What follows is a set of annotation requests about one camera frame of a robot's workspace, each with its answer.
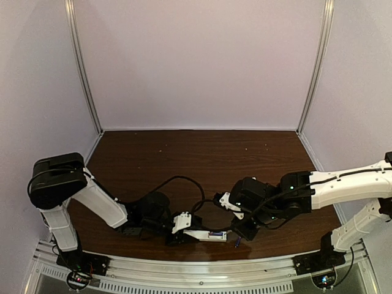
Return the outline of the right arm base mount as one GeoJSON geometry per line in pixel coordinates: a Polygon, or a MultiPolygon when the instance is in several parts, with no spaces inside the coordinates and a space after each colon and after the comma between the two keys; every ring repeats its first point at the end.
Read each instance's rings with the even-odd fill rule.
{"type": "Polygon", "coordinates": [[[332,232],[328,232],[322,236],[319,251],[292,258],[297,276],[325,271],[311,276],[312,283],[321,290],[329,290],[339,284],[336,267],[345,263],[345,253],[334,250],[331,235],[332,232]]]}

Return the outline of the white remote control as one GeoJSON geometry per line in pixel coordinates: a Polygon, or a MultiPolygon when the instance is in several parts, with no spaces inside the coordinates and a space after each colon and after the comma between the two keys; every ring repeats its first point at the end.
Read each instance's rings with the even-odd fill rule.
{"type": "Polygon", "coordinates": [[[227,241],[227,232],[223,232],[223,237],[210,237],[209,232],[207,230],[184,230],[183,233],[193,236],[194,238],[198,239],[199,241],[203,242],[223,242],[227,241]]]}

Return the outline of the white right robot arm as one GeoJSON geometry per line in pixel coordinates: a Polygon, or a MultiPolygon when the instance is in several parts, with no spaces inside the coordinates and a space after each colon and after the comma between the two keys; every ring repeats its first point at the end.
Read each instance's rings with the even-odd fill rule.
{"type": "Polygon", "coordinates": [[[370,199],[346,224],[328,232],[320,250],[347,252],[382,222],[391,220],[391,153],[372,165],[351,170],[299,171],[272,186],[254,178],[239,180],[219,203],[236,216],[232,230],[251,241],[259,227],[288,222],[300,214],[354,200],[370,199]]]}

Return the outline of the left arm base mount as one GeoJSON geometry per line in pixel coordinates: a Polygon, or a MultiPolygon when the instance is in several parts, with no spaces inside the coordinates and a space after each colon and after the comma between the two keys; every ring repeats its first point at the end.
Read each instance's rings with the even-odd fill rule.
{"type": "Polygon", "coordinates": [[[57,244],[53,246],[57,255],[56,264],[65,266],[70,272],[66,276],[67,286],[79,292],[93,280],[93,275],[105,276],[110,258],[105,255],[87,253],[79,244],[75,250],[62,251],[57,244]]]}

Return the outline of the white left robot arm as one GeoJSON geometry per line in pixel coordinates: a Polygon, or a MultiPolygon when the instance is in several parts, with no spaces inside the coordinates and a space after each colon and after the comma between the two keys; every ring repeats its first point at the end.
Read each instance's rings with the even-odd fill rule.
{"type": "Polygon", "coordinates": [[[190,229],[193,223],[189,212],[173,216],[169,199],[158,190],[134,202],[118,200],[86,168],[80,153],[39,159],[33,165],[27,192],[62,252],[81,248],[80,237],[68,210],[72,200],[124,235],[139,235],[148,230],[174,236],[190,229]]]}

